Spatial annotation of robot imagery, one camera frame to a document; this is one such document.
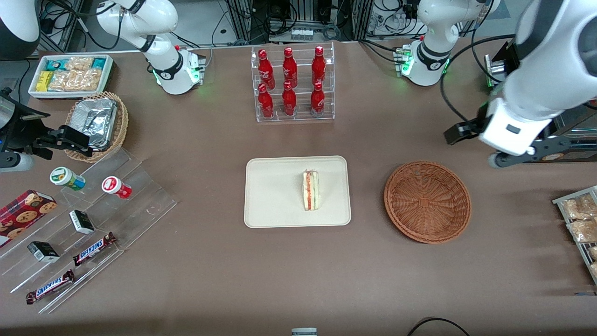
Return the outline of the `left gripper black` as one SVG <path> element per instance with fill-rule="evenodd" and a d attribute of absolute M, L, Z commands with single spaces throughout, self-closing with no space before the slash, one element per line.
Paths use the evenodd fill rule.
<path fill-rule="evenodd" d="M 464 140 L 472 140 L 480 136 L 486 129 L 488 105 L 482 105 L 478 108 L 476 118 L 456 123 L 448 128 L 444 133 L 445 142 L 448 145 L 456 145 Z"/>

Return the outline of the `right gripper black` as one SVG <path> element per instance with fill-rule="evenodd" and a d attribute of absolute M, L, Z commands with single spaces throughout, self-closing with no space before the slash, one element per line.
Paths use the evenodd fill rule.
<path fill-rule="evenodd" d="M 69 150 L 92 157 L 89 136 L 68 125 L 57 130 L 47 128 L 42 119 L 50 113 L 41 112 L 22 104 L 10 96 L 11 89 L 1 89 L 1 151 L 22 149 L 40 137 L 40 147 L 32 147 L 32 155 L 52 160 L 51 149 Z"/>

